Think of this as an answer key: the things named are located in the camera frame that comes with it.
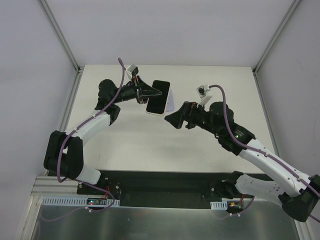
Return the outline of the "phone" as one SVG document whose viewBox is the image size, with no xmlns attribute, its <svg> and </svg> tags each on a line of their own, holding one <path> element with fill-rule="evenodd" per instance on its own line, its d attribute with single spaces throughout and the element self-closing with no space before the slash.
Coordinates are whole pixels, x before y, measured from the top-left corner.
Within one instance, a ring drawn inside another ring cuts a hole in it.
<svg viewBox="0 0 320 240">
<path fill-rule="evenodd" d="M 168 81 L 154 80 L 152 87 L 159 90 L 161 95 L 148 99 L 146 113 L 156 116 L 163 116 L 166 112 L 171 83 Z"/>
</svg>

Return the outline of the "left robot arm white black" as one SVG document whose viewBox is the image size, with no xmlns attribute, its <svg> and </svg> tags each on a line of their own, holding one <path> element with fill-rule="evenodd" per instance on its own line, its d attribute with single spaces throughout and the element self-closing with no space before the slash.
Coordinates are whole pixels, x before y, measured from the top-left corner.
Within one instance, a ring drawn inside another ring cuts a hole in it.
<svg viewBox="0 0 320 240">
<path fill-rule="evenodd" d="M 146 84 L 138 75 L 131 78 L 130 84 L 120 87 L 110 79 L 102 80 L 98 86 L 97 105 L 91 115 L 74 128 L 51 133 L 44 168 L 56 173 L 59 182 L 65 179 L 86 182 L 90 191 L 102 194 L 106 183 L 99 170 L 85 165 L 84 146 L 117 120 L 121 111 L 118 103 L 136 100 L 138 104 L 146 104 L 162 94 L 163 91 Z"/>
</svg>

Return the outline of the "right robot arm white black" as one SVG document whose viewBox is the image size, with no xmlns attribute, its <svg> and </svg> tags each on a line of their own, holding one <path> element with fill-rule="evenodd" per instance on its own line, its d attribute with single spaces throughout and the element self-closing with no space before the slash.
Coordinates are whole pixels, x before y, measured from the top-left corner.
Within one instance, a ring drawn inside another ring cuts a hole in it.
<svg viewBox="0 0 320 240">
<path fill-rule="evenodd" d="M 234 171 L 216 184 L 214 192 L 232 199 L 251 195 L 282 208 L 291 218 L 305 222 L 320 200 L 320 177 L 298 171 L 269 150 L 243 126 L 235 123 L 234 112 L 224 102 L 214 102 L 209 111 L 196 102 L 185 101 L 181 108 L 164 118 L 176 129 L 186 122 L 188 130 L 199 127 L 217 139 L 225 150 L 247 160 L 263 171 L 270 181 Z"/>
</svg>

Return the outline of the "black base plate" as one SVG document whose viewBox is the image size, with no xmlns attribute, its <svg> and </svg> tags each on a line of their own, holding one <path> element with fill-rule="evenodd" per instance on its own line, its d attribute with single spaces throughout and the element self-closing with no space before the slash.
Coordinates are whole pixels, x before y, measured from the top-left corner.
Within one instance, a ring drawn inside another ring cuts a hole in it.
<svg viewBox="0 0 320 240">
<path fill-rule="evenodd" d="M 240 197 L 235 183 L 242 172 L 156 172 L 103 170 L 97 188 L 78 186 L 78 195 L 101 196 L 108 190 L 122 207 L 210 209 L 222 198 Z"/>
</svg>

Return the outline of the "left aluminium frame post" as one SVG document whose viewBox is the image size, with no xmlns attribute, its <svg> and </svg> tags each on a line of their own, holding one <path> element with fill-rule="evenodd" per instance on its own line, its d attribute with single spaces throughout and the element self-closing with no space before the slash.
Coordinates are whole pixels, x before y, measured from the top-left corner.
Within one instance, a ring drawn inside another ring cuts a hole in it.
<svg viewBox="0 0 320 240">
<path fill-rule="evenodd" d="M 62 47 L 62 50 L 64 51 L 66 57 L 68 58 L 69 62 L 72 65 L 72 68 L 75 70 L 75 72 L 78 74 L 81 72 L 81 66 L 78 64 L 78 61 L 76 60 L 55 16 L 53 11 L 50 8 L 50 5 L 47 0 L 37 0 L 37 3 L 39 4 L 40 8 L 42 9 L 45 17 L 47 18 L 59 44 Z"/>
</svg>

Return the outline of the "aluminium frame post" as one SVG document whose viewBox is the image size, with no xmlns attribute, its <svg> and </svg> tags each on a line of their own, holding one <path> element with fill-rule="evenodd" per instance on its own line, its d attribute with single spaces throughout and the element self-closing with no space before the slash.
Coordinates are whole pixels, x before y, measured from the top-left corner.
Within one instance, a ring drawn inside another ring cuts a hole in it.
<svg viewBox="0 0 320 240">
<path fill-rule="evenodd" d="M 294 13 L 302 3 L 302 0 L 293 0 L 290 4 L 289 8 L 285 12 L 283 18 L 281 19 L 280 23 L 278 24 L 277 28 L 275 29 L 272 37 L 268 41 L 264 51 L 262 52 L 260 58 L 258 59 L 258 62 L 252 69 L 252 73 L 254 76 L 257 75 L 261 67 L 263 66 L 264 62 L 266 61 L 268 55 L 271 53 L 273 47 L 275 46 L 276 42 L 280 38 L 281 34 L 285 30 L 286 26 L 290 22 L 291 18 L 293 17 Z"/>
<path fill-rule="evenodd" d="M 42 9 L 45 17 L 47 18 L 59 44 L 62 47 L 62 50 L 64 51 L 66 57 L 68 58 L 69 62 L 72 65 L 72 68 L 75 70 L 75 72 L 78 74 L 81 72 L 81 66 L 78 64 L 78 61 L 76 60 L 55 16 L 53 11 L 50 8 L 50 5 L 47 0 L 37 0 L 37 3 L 39 4 L 40 8 Z"/>
</svg>

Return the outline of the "aluminium rail front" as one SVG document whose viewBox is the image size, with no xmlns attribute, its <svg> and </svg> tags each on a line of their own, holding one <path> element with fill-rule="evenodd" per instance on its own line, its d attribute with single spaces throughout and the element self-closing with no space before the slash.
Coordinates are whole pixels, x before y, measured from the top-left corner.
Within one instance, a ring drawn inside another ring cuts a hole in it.
<svg viewBox="0 0 320 240">
<path fill-rule="evenodd" d="M 286 176 L 282 180 L 276 180 L 274 177 L 270 178 L 265 174 L 242 173 L 234 186 L 239 191 L 240 195 L 252 195 L 266 199 L 270 197 L 277 198 L 279 195 L 296 197 L 302 191 L 302 187 L 299 186 L 299 183 L 300 182 L 292 176 Z M 70 179 L 59 183 L 55 176 L 38 176 L 35 180 L 32 193 L 75 196 L 79 195 L 77 194 L 77 189 L 82 184 L 84 183 Z M 100 188 L 99 191 L 104 194 L 105 191 L 108 190 Z"/>
</svg>

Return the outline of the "right aluminium frame post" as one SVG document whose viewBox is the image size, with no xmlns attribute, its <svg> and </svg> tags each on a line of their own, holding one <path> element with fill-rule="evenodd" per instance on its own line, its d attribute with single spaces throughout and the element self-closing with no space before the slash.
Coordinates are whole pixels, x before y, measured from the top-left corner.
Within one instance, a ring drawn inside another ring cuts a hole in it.
<svg viewBox="0 0 320 240">
<path fill-rule="evenodd" d="M 252 73 L 254 76 L 257 75 L 261 67 L 263 66 L 264 62 L 266 61 L 268 55 L 271 53 L 273 47 L 275 46 L 276 42 L 280 38 L 281 34 L 285 30 L 286 26 L 290 22 L 291 18 L 293 17 L 294 13 L 302 3 L 302 0 L 293 0 L 290 4 L 289 8 L 285 12 L 283 18 L 281 19 L 280 23 L 278 24 L 277 28 L 275 29 L 272 37 L 268 41 L 264 51 L 262 52 L 260 58 L 258 59 L 258 62 L 252 69 Z"/>
</svg>

